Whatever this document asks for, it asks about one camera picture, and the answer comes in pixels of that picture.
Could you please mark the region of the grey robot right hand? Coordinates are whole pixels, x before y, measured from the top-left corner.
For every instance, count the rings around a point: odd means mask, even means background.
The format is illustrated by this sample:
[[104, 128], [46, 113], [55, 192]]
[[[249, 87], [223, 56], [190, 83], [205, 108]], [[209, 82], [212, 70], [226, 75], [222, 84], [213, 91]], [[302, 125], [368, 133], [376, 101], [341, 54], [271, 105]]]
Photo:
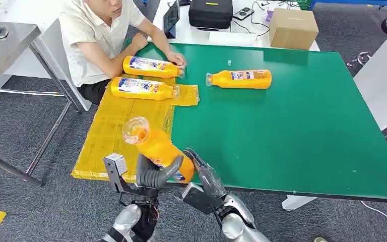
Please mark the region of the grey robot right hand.
[[223, 198], [227, 195], [227, 191], [224, 188], [224, 185], [220, 179], [220, 177], [215, 173], [215, 170], [205, 162], [200, 155], [195, 152], [192, 148], [185, 148], [183, 153], [191, 159], [193, 162], [198, 178], [200, 179], [204, 191], [217, 199]]

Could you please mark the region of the person's right hand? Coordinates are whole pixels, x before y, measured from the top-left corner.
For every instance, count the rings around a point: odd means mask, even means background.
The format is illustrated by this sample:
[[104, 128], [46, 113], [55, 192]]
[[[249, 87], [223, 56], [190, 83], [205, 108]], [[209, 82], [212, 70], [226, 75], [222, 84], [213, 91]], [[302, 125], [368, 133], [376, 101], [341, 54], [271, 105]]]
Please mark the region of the person's right hand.
[[148, 41], [145, 35], [139, 32], [132, 38], [131, 45], [136, 49], [136, 51], [139, 51], [148, 45]]

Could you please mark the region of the person's left hand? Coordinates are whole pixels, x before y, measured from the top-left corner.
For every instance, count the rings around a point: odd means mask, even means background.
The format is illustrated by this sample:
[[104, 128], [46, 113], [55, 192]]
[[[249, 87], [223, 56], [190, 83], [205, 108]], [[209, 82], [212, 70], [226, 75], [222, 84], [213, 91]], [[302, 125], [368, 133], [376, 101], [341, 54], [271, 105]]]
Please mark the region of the person's left hand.
[[165, 56], [167, 57], [169, 62], [171, 62], [177, 66], [185, 66], [186, 65], [185, 58], [181, 53], [169, 51], [165, 54]]

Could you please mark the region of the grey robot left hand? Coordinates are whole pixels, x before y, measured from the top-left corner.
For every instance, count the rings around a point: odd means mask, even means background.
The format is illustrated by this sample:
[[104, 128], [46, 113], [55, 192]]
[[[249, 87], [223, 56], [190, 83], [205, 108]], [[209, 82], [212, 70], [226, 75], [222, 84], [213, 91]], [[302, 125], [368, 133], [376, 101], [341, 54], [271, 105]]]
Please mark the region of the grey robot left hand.
[[160, 168], [143, 154], [139, 154], [137, 161], [136, 183], [140, 187], [160, 189], [181, 168], [183, 156], [178, 155], [172, 163]]

